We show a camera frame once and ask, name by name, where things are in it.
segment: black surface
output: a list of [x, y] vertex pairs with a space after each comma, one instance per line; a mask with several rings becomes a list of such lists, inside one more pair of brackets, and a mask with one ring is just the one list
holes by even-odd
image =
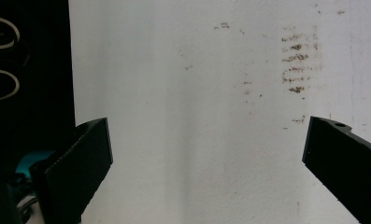
[[0, 224], [21, 224], [11, 187], [0, 183]]
[[[0, 101], [2, 180], [27, 152], [68, 146], [75, 118], [67, 0], [0, 0], [0, 18], [20, 31], [13, 48], [0, 50], [0, 70], [20, 82], [16, 95]], [[13, 88], [7, 79], [0, 85]]]
[[303, 162], [346, 208], [371, 223], [371, 144], [351, 127], [329, 119], [310, 119]]
[[30, 168], [46, 224], [76, 224], [104, 180], [112, 160], [107, 119], [77, 127], [68, 150]]

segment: dirt stain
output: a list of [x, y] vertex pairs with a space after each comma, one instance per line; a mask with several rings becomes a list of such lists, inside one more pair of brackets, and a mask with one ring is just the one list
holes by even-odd
[[297, 72], [297, 73], [304, 72], [304, 70], [305, 70], [304, 67], [292, 67], [288, 69], [289, 72]]
[[295, 60], [303, 61], [303, 60], [306, 60], [306, 59], [308, 59], [307, 54], [296, 54], [294, 56], [288, 57], [287, 59], [283, 59], [282, 61], [286, 62], [286, 63], [290, 63], [290, 62], [295, 61]]
[[289, 91], [293, 91], [293, 92], [296, 92], [296, 93], [300, 93], [301, 91], [304, 91], [305, 90], [305, 87], [292, 87], [292, 88], [289, 88]]
[[222, 23], [221, 23], [221, 28], [229, 29], [230, 26], [229, 26], [228, 22], [222, 22]]
[[294, 81], [305, 81], [305, 79], [307, 79], [307, 80], [309, 80], [310, 78], [308, 77], [308, 78], [304, 78], [304, 77], [293, 77], [293, 78], [290, 78], [290, 77], [288, 77], [288, 78], [286, 78], [286, 77], [284, 77], [283, 78], [283, 82], [290, 82], [290, 83], [292, 83], [292, 82], [294, 82]]
[[296, 49], [296, 50], [300, 50], [301, 48], [302, 48], [302, 45], [300, 44], [297, 44], [291, 47], [291, 49]]
[[281, 41], [282, 41], [282, 42], [287, 42], [287, 41], [291, 42], [291, 41], [299, 40], [299, 39], [302, 38], [302, 37], [305, 37], [305, 35], [303, 35], [303, 34], [292, 35], [292, 36], [290, 36], [290, 37], [286, 37], [286, 38], [282, 37], [282, 38], [281, 38]]
[[302, 116], [301, 119], [293, 119], [293, 122], [295, 122], [295, 123], [304, 123], [305, 122], [305, 115]]

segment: white wall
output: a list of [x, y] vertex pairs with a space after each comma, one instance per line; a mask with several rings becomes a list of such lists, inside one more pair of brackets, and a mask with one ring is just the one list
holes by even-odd
[[371, 141], [371, 1], [69, 2], [115, 160], [83, 223], [358, 223], [301, 159], [312, 115]]

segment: teal object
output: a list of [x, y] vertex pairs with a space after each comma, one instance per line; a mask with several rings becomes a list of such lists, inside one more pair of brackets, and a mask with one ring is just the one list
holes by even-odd
[[47, 159], [54, 151], [32, 151], [25, 155], [19, 165], [17, 166], [16, 173], [25, 174], [27, 179], [31, 179], [29, 168], [37, 161]]

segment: white cable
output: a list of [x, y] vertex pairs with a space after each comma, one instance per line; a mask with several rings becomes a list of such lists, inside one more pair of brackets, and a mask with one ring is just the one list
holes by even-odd
[[7, 76], [11, 77], [13, 79], [15, 85], [16, 85], [15, 88], [14, 88], [14, 90], [11, 93], [9, 93], [9, 94], [7, 94], [5, 96], [0, 97], [0, 101], [1, 101], [1, 100], [5, 100], [5, 99], [7, 99], [7, 98], [9, 98], [9, 97], [11, 97], [13, 95], [15, 95], [17, 93], [17, 91], [19, 90], [19, 88], [20, 88], [20, 82], [19, 82], [19, 80], [13, 74], [11, 74], [11, 73], [9, 73], [7, 71], [0, 70], [0, 74], [7, 75]]
[[15, 43], [19, 42], [20, 40], [20, 32], [19, 32], [19, 29], [17, 29], [16, 25], [13, 24], [11, 21], [8, 21], [4, 18], [1, 18], [0, 17], [0, 22], [10, 26], [10, 28], [13, 29], [14, 33], [16, 34], [16, 42], [15, 40], [12, 40], [10, 43], [7, 43], [7, 44], [4, 44], [4, 45], [0, 45], [0, 49], [8, 49], [8, 48], [11, 48], [15, 45]]

